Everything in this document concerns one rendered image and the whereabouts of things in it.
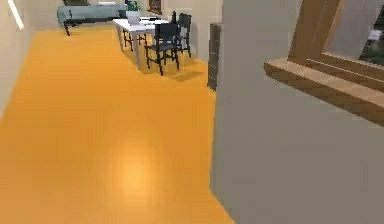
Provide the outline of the grey-green sofa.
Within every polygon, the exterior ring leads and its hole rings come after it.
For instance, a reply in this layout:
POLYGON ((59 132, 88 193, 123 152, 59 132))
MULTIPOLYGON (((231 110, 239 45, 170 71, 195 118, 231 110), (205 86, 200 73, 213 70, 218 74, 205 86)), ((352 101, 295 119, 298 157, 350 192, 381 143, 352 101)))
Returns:
POLYGON ((70 26, 125 18, 126 11, 125 4, 99 5, 90 4, 87 0, 63 0, 63 4, 57 8, 57 20, 66 34, 70 35, 70 26))

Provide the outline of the white dining table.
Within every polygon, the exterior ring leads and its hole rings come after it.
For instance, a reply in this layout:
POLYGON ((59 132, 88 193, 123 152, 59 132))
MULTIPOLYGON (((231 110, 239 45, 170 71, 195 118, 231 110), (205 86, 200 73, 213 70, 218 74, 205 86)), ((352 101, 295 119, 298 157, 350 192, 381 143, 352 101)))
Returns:
POLYGON ((157 24, 167 24, 166 20, 155 21, 140 21, 138 25, 131 25, 127 19, 113 19, 113 24, 116 26, 116 32, 119 40, 120 50, 124 51, 122 31, 127 31, 132 37, 132 46, 136 58, 137 69, 140 69, 140 53, 138 36, 144 34, 155 34, 155 26, 157 24))

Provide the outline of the black dining chair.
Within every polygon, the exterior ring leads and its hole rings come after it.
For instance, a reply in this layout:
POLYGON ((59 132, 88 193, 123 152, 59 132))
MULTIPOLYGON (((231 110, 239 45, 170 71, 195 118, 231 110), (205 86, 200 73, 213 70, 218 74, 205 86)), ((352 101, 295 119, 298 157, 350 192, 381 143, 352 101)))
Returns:
MULTIPOLYGON (((124 46, 129 47, 131 51, 134 51, 132 35, 127 31, 123 31, 123 40, 124 40, 124 46)), ((147 43, 147 35, 146 34, 138 35, 137 41, 138 41, 138 44, 141 44, 141 42, 147 43)))
POLYGON ((190 46, 190 31, 191 31, 192 16, 185 13, 180 13, 177 24, 179 26, 179 33, 177 36, 178 50, 181 53, 188 52, 189 57, 191 55, 190 46))
POLYGON ((180 69, 178 57, 178 35, 179 26, 176 23, 156 24, 152 43, 145 42, 145 57, 148 68, 151 68, 151 62, 159 66, 160 75, 163 75, 162 65, 166 64, 168 58, 176 62, 176 68, 180 69))

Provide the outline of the dark framed wall picture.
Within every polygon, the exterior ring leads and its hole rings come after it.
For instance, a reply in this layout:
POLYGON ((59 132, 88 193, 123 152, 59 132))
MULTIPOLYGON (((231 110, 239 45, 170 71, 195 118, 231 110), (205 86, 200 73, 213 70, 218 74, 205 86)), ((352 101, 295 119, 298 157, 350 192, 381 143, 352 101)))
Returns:
POLYGON ((149 12, 161 15, 162 14, 162 6, 161 0, 148 0, 149 12))

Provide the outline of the brown wooden window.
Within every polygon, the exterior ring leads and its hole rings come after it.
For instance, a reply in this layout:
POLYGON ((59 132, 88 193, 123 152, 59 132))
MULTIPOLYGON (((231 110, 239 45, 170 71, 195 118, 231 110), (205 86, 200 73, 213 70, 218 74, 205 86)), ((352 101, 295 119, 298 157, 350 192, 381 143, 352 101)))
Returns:
POLYGON ((384 67, 328 53, 343 0, 303 0, 286 57, 266 75, 384 127, 384 67))

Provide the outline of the green plant in white pot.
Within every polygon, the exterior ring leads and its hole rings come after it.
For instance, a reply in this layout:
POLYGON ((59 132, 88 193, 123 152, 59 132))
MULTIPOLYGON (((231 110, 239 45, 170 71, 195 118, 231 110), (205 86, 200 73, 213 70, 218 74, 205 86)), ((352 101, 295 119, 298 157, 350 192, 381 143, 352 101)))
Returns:
POLYGON ((127 19, 131 25, 138 25, 140 22, 140 6, 136 0, 125 0, 127 5, 127 19))

